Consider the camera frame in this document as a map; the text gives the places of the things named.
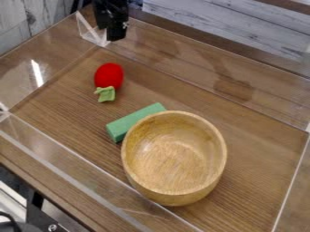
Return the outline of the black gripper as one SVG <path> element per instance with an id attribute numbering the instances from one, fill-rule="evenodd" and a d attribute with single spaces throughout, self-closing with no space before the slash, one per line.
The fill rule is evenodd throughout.
<path id="1" fill-rule="evenodd" d="M 128 0 L 93 0 L 93 4 L 98 28 L 105 29 L 107 27 L 107 39 L 110 41 L 122 40 L 126 37 L 129 27 Z M 124 17 L 113 18 L 110 21 L 110 15 Z"/>

